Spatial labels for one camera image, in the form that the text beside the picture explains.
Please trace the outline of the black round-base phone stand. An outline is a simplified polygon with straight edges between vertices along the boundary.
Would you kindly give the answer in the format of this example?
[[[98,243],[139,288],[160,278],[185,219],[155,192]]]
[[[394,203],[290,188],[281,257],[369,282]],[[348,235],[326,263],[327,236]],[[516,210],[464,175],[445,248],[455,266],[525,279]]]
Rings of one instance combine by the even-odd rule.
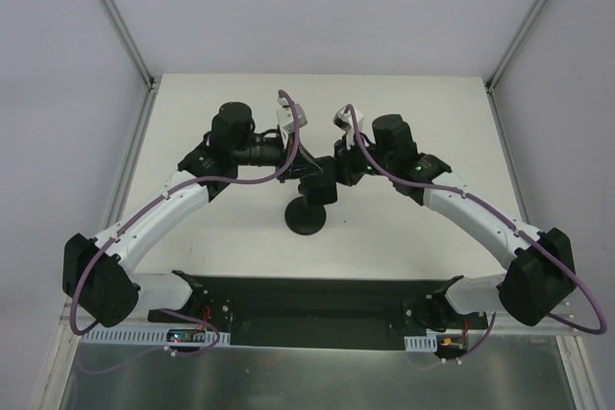
[[[322,204],[312,205],[308,200],[308,189],[300,182],[299,196],[290,201],[284,210],[286,226],[301,236],[311,236],[319,232],[327,222],[327,212]]]

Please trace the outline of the black smartphone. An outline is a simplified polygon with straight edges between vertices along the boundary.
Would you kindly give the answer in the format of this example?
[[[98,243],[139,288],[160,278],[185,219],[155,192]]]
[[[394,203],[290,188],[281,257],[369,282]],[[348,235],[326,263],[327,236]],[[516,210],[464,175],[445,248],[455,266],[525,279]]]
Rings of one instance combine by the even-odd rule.
[[[319,157],[316,163],[321,172],[303,177],[298,190],[308,206],[334,204],[338,199],[335,161],[333,157]]]

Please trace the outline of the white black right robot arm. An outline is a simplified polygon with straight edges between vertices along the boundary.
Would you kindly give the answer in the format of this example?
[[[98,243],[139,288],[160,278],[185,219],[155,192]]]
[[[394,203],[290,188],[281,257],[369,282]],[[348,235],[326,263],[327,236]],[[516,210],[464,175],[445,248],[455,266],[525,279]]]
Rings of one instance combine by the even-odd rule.
[[[479,197],[450,165],[419,152],[400,115],[376,119],[373,141],[364,139],[352,109],[341,109],[333,123],[344,131],[334,144],[338,182],[354,186],[367,175],[387,178],[399,194],[465,231],[503,268],[498,275],[450,278],[419,301],[417,322],[443,331],[467,314],[503,311],[522,325],[537,326],[576,290],[572,245],[563,231],[513,219]]]

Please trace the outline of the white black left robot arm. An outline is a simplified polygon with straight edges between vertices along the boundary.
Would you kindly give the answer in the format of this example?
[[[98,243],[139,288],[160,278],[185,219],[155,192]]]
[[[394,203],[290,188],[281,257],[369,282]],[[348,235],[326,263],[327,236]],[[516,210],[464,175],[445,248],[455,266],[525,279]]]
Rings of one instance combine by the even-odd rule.
[[[104,327],[117,326],[135,311],[170,310],[181,322],[199,319],[205,290],[179,270],[139,274],[143,257],[181,221],[208,205],[231,184],[240,184],[242,166],[271,167],[273,173],[250,184],[299,179],[319,172],[303,149],[302,107],[281,91],[277,125],[257,133],[251,108],[240,102],[220,107],[202,141],[144,205],[88,238],[78,233],[65,244],[62,289],[71,298],[69,324],[77,335],[82,308]]]

